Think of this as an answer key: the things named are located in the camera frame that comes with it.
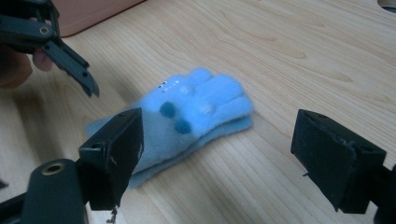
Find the folded blue cloth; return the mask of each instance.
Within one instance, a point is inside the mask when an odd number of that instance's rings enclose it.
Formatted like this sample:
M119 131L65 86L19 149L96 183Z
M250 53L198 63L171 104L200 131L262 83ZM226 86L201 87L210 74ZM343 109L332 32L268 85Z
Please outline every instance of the folded blue cloth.
M252 125L252 103L241 85L226 75L198 68L186 77L169 77L129 108L141 107L145 149L134 169L135 188L207 142ZM93 135L111 118L86 126Z

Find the blue mitten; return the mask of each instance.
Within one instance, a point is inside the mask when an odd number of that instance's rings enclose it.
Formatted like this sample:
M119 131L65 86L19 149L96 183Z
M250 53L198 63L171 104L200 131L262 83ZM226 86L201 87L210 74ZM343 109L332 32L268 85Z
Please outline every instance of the blue mitten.
M251 126L252 104L240 84L202 68L168 78L130 108L136 107L143 112L145 150L131 180L135 187L208 141ZM87 134L109 119L88 124Z

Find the fuzzy blue fabric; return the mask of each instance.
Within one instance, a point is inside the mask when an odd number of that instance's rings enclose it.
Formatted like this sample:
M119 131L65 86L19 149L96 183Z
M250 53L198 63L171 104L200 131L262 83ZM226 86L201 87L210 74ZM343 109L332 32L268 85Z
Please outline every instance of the fuzzy blue fabric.
M169 77L129 108L141 107L145 149L134 169L135 188L161 170L182 161L207 142L252 125L253 105L241 85L226 75L198 68ZM86 126L91 136L111 118Z

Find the wooden table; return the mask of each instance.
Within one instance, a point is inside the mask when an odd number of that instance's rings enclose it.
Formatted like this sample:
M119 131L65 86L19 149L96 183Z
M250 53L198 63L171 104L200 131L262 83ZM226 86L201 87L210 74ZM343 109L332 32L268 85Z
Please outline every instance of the wooden table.
M210 143L122 198L119 223L372 223L335 213L290 154L299 108L337 120L396 163L396 14L375 0L148 0L65 42L91 64L100 98L63 71L0 91L0 201L41 163L77 159L87 122L167 77L203 66L235 77L254 127ZM108 212L90 213L105 223Z

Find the black object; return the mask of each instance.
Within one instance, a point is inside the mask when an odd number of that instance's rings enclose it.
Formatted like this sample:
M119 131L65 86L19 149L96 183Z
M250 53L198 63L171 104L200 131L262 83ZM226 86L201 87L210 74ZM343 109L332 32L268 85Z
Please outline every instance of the black object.
M29 54L42 48L89 96L99 96L99 88L87 70L90 65L60 38L58 17L50 0L1 0L0 43Z
M364 214L372 201L375 223L396 223L396 166L382 165L385 150L326 116L299 110L291 153L336 211Z
M92 210L113 210L143 147L141 109L116 115L79 148L76 162L37 167L26 193L0 203L0 223L88 223L86 202Z

